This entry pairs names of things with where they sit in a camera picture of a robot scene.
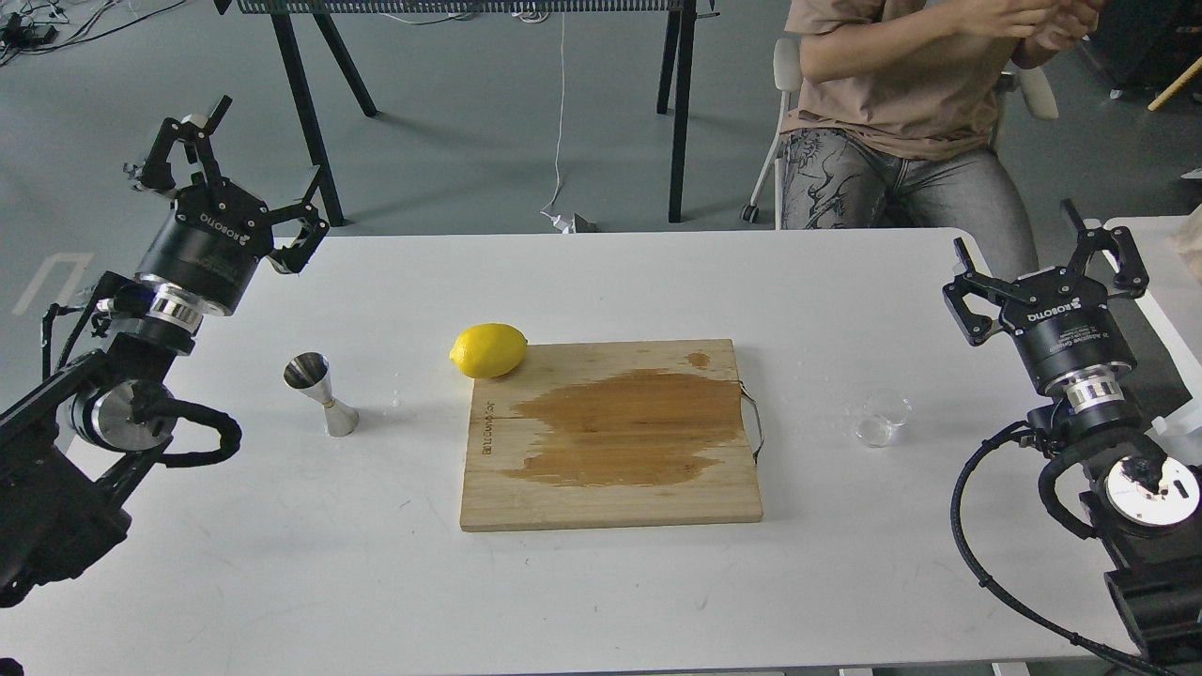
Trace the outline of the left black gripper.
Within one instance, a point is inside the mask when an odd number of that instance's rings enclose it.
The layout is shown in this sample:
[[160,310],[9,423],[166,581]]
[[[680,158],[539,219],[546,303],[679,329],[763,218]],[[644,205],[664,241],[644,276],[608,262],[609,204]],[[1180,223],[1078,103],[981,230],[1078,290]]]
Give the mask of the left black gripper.
[[[206,115],[163,119],[145,158],[124,165],[135,192],[175,196],[167,223],[137,266],[137,281],[183,287],[206,300],[208,312],[219,315],[236,312],[258,260],[266,257],[280,274],[298,274],[331,231],[315,204],[326,173],[322,165],[307,171],[300,196],[278,208],[236,184],[224,184],[210,136],[232,103],[233,99],[224,95]],[[200,167],[194,186],[182,188],[175,182],[169,162],[175,146],[182,146],[189,165]],[[276,225],[297,226],[292,239],[280,247],[275,244]]]

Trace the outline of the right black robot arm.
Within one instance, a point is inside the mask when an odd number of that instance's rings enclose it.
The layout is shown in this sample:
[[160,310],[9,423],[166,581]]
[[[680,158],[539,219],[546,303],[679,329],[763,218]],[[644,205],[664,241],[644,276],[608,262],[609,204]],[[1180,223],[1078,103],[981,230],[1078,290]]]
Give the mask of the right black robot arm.
[[[1109,304],[1138,300],[1149,283],[1133,235],[1085,226],[1070,200],[1061,209],[1076,229],[1073,256],[1014,281],[976,269],[964,239],[954,242],[962,273],[944,297],[966,343],[1007,333],[1048,404],[981,441],[966,459],[950,496],[950,533],[978,585],[1006,607],[1115,668],[1172,675],[1200,664],[1200,470],[1148,437],[1146,415],[1120,385],[1136,358]],[[1043,453],[1039,497],[1047,514],[1070,534],[1103,544],[1115,565],[1106,587],[1138,654],[1045,619],[980,564],[963,526],[964,491],[1005,441]]]

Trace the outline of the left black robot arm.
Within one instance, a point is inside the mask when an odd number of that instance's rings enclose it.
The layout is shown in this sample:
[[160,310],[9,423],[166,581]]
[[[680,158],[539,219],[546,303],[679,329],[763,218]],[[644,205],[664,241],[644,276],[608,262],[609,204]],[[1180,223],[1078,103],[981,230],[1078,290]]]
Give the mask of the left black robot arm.
[[219,466],[240,447],[236,419],[163,381],[207,315],[236,312],[258,262],[300,273],[331,227],[313,202],[321,167],[280,208],[224,174],[210,138],[231,102],[163,119],[126,167],[133,188],[169,204],[136,274],[106,272],[85,302],[44,314],[42,383],[2,414],[4,607],[124,542],[124,503],[153,468]]

